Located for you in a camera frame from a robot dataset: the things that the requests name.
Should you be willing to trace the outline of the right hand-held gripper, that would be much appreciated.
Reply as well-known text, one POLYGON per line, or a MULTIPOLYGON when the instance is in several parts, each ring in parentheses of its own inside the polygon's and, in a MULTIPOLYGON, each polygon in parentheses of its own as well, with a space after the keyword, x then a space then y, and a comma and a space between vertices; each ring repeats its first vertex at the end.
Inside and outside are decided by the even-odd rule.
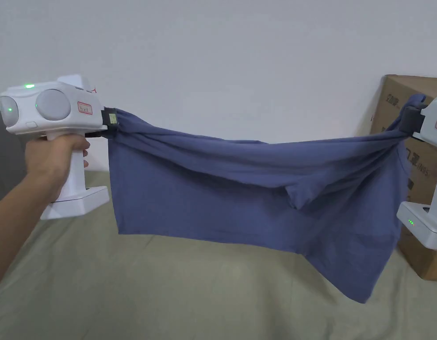
MULTIPOLYGON (((404 108, 399 130, 437 147, 437 97, 429 105, 404 108)), ((424 247, 437 251, 437 184, 430 205, 404 201, 397 218, 424 247)))

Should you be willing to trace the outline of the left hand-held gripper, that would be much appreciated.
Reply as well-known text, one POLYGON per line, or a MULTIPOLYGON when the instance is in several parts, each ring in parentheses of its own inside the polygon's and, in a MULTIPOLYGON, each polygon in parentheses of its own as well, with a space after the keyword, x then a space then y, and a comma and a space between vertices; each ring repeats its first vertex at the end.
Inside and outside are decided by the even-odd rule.
MULTIPOLYGON (((0 111, 8 132, 48 140, 65 134, 112 139, 119 129, 117 109, 104 107, 88 80, 78 74, 10 87, 0 94, 0 111)), ((41 219, 82 216, 108 201, 107 187, 86 187, 83 154, 74 151, 60 195, 41 219)))

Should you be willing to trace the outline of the person's left hand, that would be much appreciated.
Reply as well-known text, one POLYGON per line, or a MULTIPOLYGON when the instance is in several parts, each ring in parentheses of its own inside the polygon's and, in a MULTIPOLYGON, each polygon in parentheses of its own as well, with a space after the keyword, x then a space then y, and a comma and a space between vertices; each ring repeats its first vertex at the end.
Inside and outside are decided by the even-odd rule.
POLYGON ((25 149, 27 173, 52 185, 63 186, 69 175, 73 153, 79 151, 82 167, 87 167, 84 157, 89 147, 90 143, 80 135, 62 135, 53 140, 33 139, 25 149))

